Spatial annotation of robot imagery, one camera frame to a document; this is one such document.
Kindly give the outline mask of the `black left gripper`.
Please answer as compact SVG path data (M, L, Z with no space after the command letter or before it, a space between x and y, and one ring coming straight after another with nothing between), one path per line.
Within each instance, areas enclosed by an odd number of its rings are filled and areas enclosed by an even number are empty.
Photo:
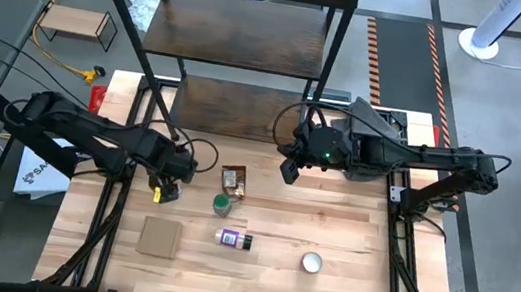
M193 154L185 148L171 145L156 145L148 157L147 169L149 187L153 193L154 203L170 203L179 199L180 186L177 183L164 184L162 179L170 178L185 184L193 180L199 163Z

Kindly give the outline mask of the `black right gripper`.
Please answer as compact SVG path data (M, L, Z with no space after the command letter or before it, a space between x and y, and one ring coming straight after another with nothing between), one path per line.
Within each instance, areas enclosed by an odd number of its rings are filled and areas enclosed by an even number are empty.
M286 159L280 165L285 184L294 184L299 177L300 167L339 169L345 167L347 141L342 131L333 127L302 122L292 133L290 144L279 144L277 150Z

